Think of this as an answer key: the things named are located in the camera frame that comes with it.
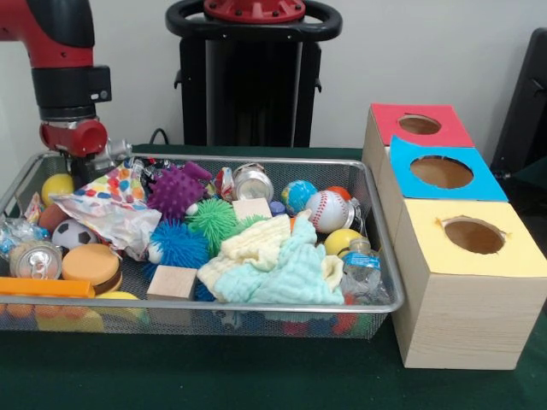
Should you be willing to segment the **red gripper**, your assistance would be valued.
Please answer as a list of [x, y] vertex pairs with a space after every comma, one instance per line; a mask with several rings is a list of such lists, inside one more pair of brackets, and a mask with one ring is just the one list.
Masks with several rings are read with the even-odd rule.
[[65, 152], [63, 158], [67, 173], [73, 177], [75, 188], [81, 188], [91, 181], [88, 161], [80, 157], [100, 154], [105, 149], [108, 133], [99, 120], [43, 122], [39, 134], [46, 147]]

